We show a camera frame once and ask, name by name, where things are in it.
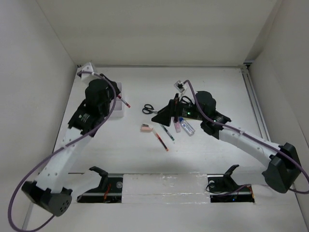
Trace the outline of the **pink highlighter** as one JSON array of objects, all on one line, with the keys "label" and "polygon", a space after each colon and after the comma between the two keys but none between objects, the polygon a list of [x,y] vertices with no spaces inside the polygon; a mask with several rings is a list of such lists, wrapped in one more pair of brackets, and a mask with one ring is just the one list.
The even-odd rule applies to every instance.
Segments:
[{"label": "pink highlighter", "polygon": [[176,130],[177,133],[180,133],[181,132],[181,126],[179,124],[179,121],[177,122],[174,122],[174,128]]}]

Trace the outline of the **red gel pen long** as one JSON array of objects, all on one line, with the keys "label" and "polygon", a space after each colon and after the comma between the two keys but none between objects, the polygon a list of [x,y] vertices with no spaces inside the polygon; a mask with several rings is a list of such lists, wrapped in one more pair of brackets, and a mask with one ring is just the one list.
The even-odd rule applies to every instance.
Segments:
[{"label": "red gel pen long", "polygon": [[163,142],[162,138],[159,136],[159,134],[153,130],[153,134],[155,135],[155,137],[159,140],[159,142],[161,143],[161,145],[164,147],[164,149],[166,151],[169,151],[168,147],[166,146],[166,144]]}]

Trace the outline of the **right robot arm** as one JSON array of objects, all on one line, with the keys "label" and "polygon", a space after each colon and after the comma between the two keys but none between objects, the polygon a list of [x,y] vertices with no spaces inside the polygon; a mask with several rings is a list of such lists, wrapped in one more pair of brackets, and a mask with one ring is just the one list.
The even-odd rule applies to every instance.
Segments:
[{"label": "right robot arm", "polygon": [[195,103],[183,103],[175,96],[151,121],[169,127],[172,119],[199,120],[206,134],[234,145],[262,163],[266,167],[262,176],[273,190],[279,193],[290,190],[301,173],[300,160],[292,144],[272,143],[233,126],[229,117],[216,110],[216,100],[209,92],[197,92],[194,100]]}]

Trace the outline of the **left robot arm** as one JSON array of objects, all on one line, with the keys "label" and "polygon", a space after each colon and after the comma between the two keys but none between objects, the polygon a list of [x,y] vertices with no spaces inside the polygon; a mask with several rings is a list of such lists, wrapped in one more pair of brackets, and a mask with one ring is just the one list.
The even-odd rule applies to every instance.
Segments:
[{"label": "left robot arm", "polygon": [[60,151],[53,154],[33,181],[23,183],[21,190],[36,205],[53,216],[63,215],[72,202],[73,188],[65,180],[82,150],[109,119],[120,90],[103,74],[81,71],[78,76],[88,80],[85,99],[68,122]]}]

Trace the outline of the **white six-compartment organizer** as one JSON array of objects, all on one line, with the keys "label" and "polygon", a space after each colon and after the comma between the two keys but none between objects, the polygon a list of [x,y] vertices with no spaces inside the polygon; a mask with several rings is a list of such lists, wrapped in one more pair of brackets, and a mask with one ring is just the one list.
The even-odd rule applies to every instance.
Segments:
[{"label": "white six-compartment organizer", "polygon": [[[122,83],[121,82],[116,82],[118,89],[120,92],[122,92]],[[110,103],[110,111],[112,110],[113,106],[113,100]],[[110,118],[123,118],[125,114],[125,105],[123,102],[117,97],[116,99],[116,104],[114,107],[114,110],[110,116]]]}]

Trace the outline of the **clear blue-capped glue bottle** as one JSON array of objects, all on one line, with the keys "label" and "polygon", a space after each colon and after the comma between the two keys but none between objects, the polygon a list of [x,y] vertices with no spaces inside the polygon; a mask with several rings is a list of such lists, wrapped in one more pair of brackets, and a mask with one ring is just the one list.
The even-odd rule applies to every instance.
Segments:
[{"label": "clear blue-capped glue bottle", "polygon": [[180,125],[182,126],[182,128],[185,130],[185,132],[189,135],[189,136],[193,136],[195,133],[195,130],[193,129],[193,127],[182,117],[179,117],[179,122]]}]

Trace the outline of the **pink white stapler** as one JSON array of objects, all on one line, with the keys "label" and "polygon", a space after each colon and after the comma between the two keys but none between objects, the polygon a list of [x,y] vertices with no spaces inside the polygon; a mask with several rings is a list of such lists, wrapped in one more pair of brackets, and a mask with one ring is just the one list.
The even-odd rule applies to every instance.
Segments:
[{"label": "pink white stapler", "polygon": [[142,123],[140,127],[141,132],[152,132],[154,129],[152,124]]}]

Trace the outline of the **black-handled scissors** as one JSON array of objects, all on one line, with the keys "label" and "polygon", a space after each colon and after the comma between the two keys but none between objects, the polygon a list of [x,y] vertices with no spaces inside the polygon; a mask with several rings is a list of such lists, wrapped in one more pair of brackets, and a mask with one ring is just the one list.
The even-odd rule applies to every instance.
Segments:
[{"label": "black-handled scissors", "polygon": [[145,104],[144,107],[142,108],[142,112],[145,115],[158,114],[158,111],[156,111],[151,104]]}]

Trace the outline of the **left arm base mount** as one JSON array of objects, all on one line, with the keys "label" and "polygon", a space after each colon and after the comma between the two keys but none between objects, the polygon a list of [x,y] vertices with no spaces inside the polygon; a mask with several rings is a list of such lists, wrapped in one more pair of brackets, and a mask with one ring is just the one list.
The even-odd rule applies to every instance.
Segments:
[{"label": "left arm base mount", "polygon": [[97,187],[91,188],[77,197],[78,203],[121,203],[123,190],[123,174],[109,174],[105,170],[93,166],[89,169],[100,176]]}]

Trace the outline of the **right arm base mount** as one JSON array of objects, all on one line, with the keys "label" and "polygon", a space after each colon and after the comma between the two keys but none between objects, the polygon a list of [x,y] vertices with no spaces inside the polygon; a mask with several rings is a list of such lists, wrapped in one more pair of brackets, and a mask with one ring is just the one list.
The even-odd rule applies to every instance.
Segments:
[{"label": "right arm base mount", "polygon": [[238,185],[232,178],[238,167],[232,165],[223,174],[207,174],[205,191],[210,194],[211,203],[255,203],[251,184]]}]

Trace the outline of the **aluminium rail right side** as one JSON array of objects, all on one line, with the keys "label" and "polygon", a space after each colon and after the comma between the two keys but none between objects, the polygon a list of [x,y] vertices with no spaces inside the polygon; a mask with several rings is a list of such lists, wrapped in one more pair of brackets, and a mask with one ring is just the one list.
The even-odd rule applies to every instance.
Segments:
[{"label": "aluminium rail right side", "polygon": [[250,76],[250,72],[249,72],[249,67],[250,67],[251,63],[244,63],[241,65],[240,70],[243,76],[243,80],[247,89],[247,93],[250,99],[250,103],[253,109],[253,114],[255,116],[255,120],[257,122],[258,128],[259,128],[259,133],[261,135],[262,138],[270,141],[270,136],[269,136],[269,132],[263,117],[263,113],[261,110],[261,107],[259,105],[259,101],[256,95],[256,92],[254,90],[253,87],[253,82]]}]

